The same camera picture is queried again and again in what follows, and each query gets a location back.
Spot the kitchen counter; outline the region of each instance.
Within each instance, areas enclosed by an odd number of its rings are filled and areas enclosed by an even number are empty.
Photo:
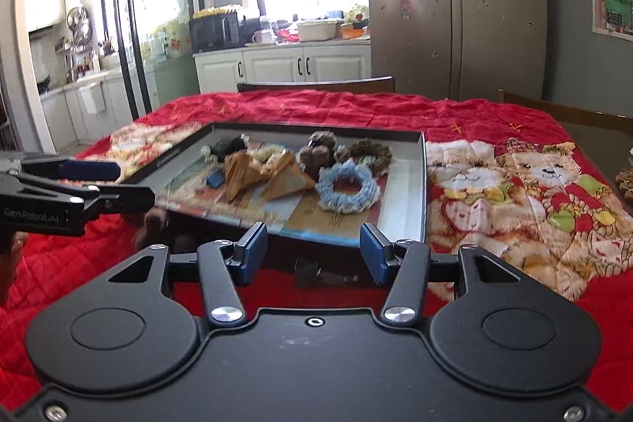
[[[40,101],[47,99],[48,97],[52,97],[53,95],[57,95],[62,91],[71,90],[74,88],[80,88],[81,86],[86,86],[91,83],[100,83],[103,81],[107,81],[109,79],[115,79],[121,77],[121,69],[112,69],[112,70],[102,70],[101,72],[96,72],[94,74],[88,74],[86,76],[82,76],[78,78],[75,83],[68,83],[66,85],[55,86],[51,88],[48,92],[40,95]]]
[[[324,42],[293,42],[293,43],[283,43],[283,44],[275,44],[275,45],[246,45],[244,47],[235,47],[232,49],[218,49],[215,51],[206,51],[206,52],[198,52],[194,54],[194,58],[198,58],[200,56],[208,56],[209,54],[223,52],[243,52],[249,50],[270,50],[270,49],[279,49],[279,48],[288,48],[288,47],[323,47],[324,45],[371,45],[371,40],[369,38],[355,38],[353,40],[343,40],[342,38],[335,38],[334,40],[325,40]]]

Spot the screw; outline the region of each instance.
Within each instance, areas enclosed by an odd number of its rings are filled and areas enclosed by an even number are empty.
[[[308,326],[310,327],[321,327],[325,326],[325,320],[319,317],[311,317],[306,320],[306,324],[308,324]]]
[[[66,413],[66,410],[64,410],[61,406],[52,404],[46,407],[44,415],[51,422],[63,422],[66,420],[68,413]]]
[[[585,411],[581,406],[572,406],[563,415],[565,422],[580,422],[585,418]]]
[[[244,312],[233,306],[222,306],[211,311],[211,317],[218,322],[235,322],[243,316]]]
[[[415,318],[415,310],[406,306],[394,306],[385,310],[385,319],[403,324]]]

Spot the black microwave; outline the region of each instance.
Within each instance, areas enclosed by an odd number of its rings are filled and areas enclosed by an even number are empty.
[[[189,20],[194,52],[242,47],[237,13],[218,13]]]

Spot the sticker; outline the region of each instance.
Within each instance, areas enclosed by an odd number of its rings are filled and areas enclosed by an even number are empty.
[[[400,1],[400,15],[404,20],[409,20],[413,15],[413,4],[411,0]]]

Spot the wooden chair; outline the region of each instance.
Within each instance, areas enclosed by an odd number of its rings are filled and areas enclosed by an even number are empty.
[[[237,91],[259,90],[322,90],[350,93],[395,93],[394,78],[357,79],[355,81],[323,81],[321,83],[238,83]]]
[[[615,177],[622,169],[631,168],[629,149],[633,148],[633,118],[552,104],[504,90],[499,90],[499,102],[518,104],[551,115],[620,194]],[[626,199],[626,202],[631,207],[631,201]]]

